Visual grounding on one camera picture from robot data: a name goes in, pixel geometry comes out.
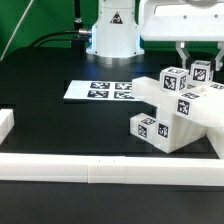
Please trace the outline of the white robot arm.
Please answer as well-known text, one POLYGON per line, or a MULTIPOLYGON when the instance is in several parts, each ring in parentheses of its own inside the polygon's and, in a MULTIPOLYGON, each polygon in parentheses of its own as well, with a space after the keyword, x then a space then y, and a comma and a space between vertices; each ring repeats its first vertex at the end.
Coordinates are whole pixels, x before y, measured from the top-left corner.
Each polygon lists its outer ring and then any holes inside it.
POLYGON ((186 63, 188 42, 216 42, 215 69, 223 66, 224 0, 99 0, 98 20, 87 49, 91 58, 111 64, 144 50, 140 42, 174 42, 186 63))

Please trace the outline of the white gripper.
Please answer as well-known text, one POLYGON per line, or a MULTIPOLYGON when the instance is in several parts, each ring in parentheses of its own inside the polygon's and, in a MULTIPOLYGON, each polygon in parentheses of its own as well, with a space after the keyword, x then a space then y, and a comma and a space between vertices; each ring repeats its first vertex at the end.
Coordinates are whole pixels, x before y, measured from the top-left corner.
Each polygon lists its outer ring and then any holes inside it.
POLYGON ((139 30, 145 41, 177 41, 176 51, 187 69, 190 54, 185 41, 219 42, 214 68, 224 57, 224 0, 141 0, 139 30))

